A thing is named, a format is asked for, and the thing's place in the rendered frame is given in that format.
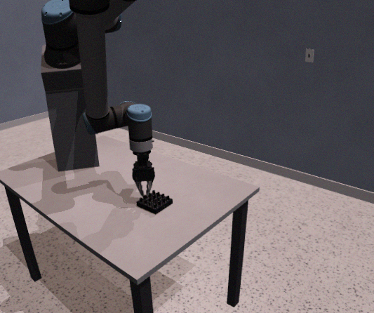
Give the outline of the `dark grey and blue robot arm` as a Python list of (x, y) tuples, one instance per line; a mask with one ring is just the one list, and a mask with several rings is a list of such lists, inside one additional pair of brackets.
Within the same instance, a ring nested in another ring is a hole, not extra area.
[(135, 1), (51, 0), (41, 9), (41, 21), (49, 66), (66, 69), (81, 60), (88, 134), (128, 126), (130, 150), (143, 153), (153, 148), (151, 108), (131, 101), (108, 108), (107, 94), (105, 33), (121, 28), (122, 11)]

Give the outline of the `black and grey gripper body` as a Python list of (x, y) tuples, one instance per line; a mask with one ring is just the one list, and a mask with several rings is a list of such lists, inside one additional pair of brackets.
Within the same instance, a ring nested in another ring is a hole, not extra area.
[[(147, 160), (147, 155), (151, 153), (151, 150), (148, 152), (133, 152), (134, 155), (137, 155), (138, 163), (134, 163), (134, 179), (135, 179), (135, 173), (137, 175), (137, 182), (140, 181), (152, 181), (152, 162)], [(139, 156), (140, 155), (140, 156)], [(143, 156), (144, 155), (144, 156)], [(147, 163), (146, 163), (147, 160)]]

